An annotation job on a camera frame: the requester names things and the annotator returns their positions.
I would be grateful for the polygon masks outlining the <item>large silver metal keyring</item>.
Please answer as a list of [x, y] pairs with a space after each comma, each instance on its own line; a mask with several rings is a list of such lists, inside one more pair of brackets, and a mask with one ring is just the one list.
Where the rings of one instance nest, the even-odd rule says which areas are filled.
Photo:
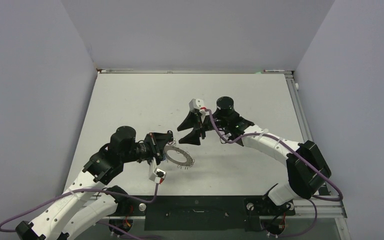
[[173, 163], [177, 168], [188, 170], [195, 164], [195, 159], [189, 152], [176, 145], [176, 142], [169, 142], [164, 147], [164, 157], [169, 163]]

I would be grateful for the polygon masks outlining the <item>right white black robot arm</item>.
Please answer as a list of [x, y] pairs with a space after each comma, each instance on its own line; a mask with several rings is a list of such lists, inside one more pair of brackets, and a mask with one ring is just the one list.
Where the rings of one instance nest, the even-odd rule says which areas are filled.
[[199, 146], [207, 132], [215, 131], [224, 144], [251, 148], [283, 163], [287, 180], [271, 187], [262, 201], [263, 209], [269, 214], [277, 213], [294, 198], [312, 198], [332, 175], [313, 141], [297, 142], [270, 133], [241, 116], [234, 108], [234, 100], [228, 96], [216, 101], [215, 111], [206, 108], [202, 99], [193, 98], [177, 130], [191, 130], [178, 141], [180, 144]]

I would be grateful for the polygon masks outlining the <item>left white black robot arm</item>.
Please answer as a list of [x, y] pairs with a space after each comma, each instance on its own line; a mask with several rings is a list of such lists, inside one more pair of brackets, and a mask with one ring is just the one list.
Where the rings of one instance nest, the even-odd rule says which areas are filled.
[[174, 140], [172, 131], [149, 132], [136, 140], [136, 130], [121, 126], [83, 166], [62, 195], [45, 203], [46, 209], [30, 221], [20, 222], [15, 232], [21, 240], [68, 240], [76, 238], [103, 217], [128, 211], [131, 198], [118, 186], [105, 187], [127, 163], [146, 162], [148, 179], [156, 186], [166, 172], [157, 166], [165, 159], [164, 148]]

